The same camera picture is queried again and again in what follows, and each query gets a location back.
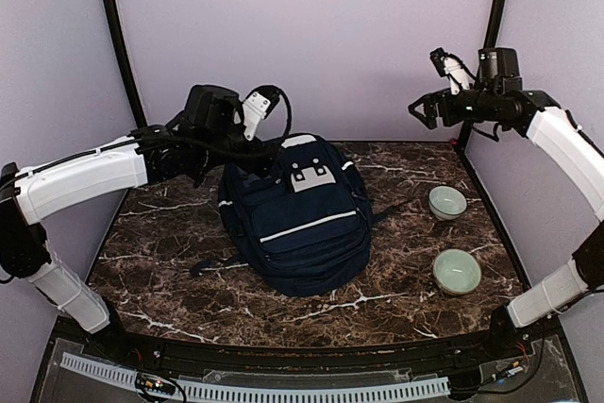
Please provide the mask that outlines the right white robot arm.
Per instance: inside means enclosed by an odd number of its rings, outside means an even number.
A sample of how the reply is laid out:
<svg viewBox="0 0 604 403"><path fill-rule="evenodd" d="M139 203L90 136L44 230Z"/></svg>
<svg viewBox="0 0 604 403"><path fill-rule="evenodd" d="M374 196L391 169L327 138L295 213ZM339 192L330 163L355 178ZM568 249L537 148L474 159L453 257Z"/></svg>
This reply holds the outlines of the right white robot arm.
<svg viewBox="0 0 604 403"><path fill-rule="evenodd" d="M515 50L479 50L475 75L442 48L431 51L429 57L450 86L410 104L413 117L429 129L470 121L515 130L549 155L583 194L596 219L603 218L602 152L571 113L546 92L524 90ZM481 340L482 352L492 360L504 358L525 328L562 312L602 285L603 228L597 227L567 263L492 313L489 332Z"/></svg>

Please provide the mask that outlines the navy blue student backpack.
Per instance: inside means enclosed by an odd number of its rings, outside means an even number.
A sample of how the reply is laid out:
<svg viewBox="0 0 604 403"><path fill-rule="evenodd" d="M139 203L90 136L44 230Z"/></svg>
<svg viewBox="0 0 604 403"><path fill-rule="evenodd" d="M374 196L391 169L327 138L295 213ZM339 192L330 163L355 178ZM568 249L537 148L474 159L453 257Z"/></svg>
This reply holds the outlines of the navy blue student backpack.
<svg viewBox="0 0 604 403"><path fill-rule="evenodd" d="M374 212L355 163L313 134L285 140L266 177L227 164L218 209L236 248L223 265L246 263L290 297L354 279L370 259L373 226L395 210Z"/></svg>

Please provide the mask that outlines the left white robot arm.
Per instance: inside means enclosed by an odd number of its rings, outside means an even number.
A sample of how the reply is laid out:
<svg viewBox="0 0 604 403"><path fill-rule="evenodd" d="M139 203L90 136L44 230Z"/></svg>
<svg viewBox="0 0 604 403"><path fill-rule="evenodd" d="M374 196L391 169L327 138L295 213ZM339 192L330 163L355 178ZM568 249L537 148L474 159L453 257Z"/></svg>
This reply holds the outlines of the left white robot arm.
<svg viewBox="0 0 604 403"><path fill-rule="evenodd" d="M262 85L246 98L215 85L191 88L184 109L165 125L135 129L107 143L38 167L11 162L1 172L1 268L23 278L66 312L113 361L133 353L109 303L71 271L51 249L45 218L108 193L187 176L199 186L211 169L234 163L264 174L278 140L256 133L283 90Z"/></svg>

